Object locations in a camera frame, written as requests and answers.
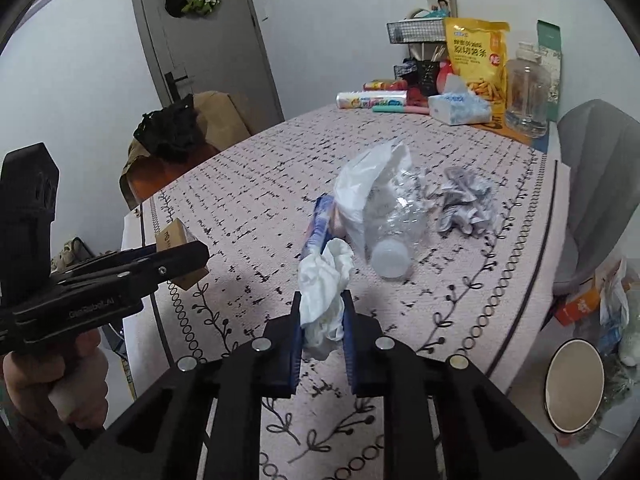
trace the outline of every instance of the tablecloth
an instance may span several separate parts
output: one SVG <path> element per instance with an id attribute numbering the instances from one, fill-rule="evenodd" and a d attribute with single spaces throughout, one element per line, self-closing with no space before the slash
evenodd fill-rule
<path id="1" fill-rule="evenodd" d="M 466 354 L 507 389 L 552 299 L 568 168 L 470 126 L 325 107 L 213 157 L 126 217 L 123 248 L 153 243 L 180 218 L 211 254 L 209 276 L 191 290 L 161 284 L 144 310 L 125 320 L 138 393 L 180 357 L 224 357 L 289 311 L 316 197 L 332 190 L 350 158 L 389 139 L 404 140 L 433 183 L 450 166 L 491 180 L 498 221 L 495 234 L 483 238 L 430 231 L 402 282 L 383 281 L 357 260 L 350 285 L 356 310 L 420 355 Z M 292 399 L 263 400 L 262 478 L 382 478 L 382 400 L 356 400 L 344 369 L 341 349 L 323 362 L 305 359 Z"/>

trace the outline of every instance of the green bag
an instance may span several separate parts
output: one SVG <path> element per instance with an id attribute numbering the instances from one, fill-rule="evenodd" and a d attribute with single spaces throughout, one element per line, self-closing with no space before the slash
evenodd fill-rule
<path id="1" fill-rule="evenodd" d="M 182 12 L 194 12 L 199 16 L 206 16 L 220 3 L 220 0 L 191 0 L 182 8 Z"/>

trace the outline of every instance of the wire basket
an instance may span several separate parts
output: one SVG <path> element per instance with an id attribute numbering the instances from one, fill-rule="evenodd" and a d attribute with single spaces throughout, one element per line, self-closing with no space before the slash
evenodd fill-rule
<path id="1" fill-rule="evenodd" d="M 400 79 L 403 75 L 410 74 L 411 72 L 418 72 L 415 59 L 405 61 L 402 65 L 394 65 L 394 75 L 396 79 Z"/>
<path id="2" fill-rule="evenodd" d="M 447 41 L 443 18 L 411 18 L 386 24 L 390 43 L 441 43 Z"/>

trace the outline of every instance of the snack bag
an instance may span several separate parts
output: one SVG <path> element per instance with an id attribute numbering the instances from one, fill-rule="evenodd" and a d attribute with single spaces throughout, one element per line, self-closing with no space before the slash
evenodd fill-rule
<path id="1" fill-rule="evenodd" d="M 507 43 L 509 23 L 473 18 L 445 18 L 447 48 L 454 73 L 469 90 L 489 101 L 492 113 L 503 114 L 507 95 Z"/>

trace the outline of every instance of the crumpled paper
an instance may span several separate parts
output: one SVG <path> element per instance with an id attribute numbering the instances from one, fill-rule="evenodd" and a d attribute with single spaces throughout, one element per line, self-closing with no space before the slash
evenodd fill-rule
<path id="1" fill-rule="evenodd" d="M 447 168 L 440 187 L 442 211 L 436 231 L 448 233 L 457 227 L 465 235 L 482 235 L 494 229 L 495 211 L 489 181 L 463 168 Z"/>
<path id="2" fill-rule="evenodd" d="M 329 240 L 322 254 L 313 252 L 300 262 L 300 326 L 305 348 L 317 348 L 327 339 L 340 341 L 344 336 L 340 295 L 349 285 L 353 269 L 353 251 L 340 238 Z"/>

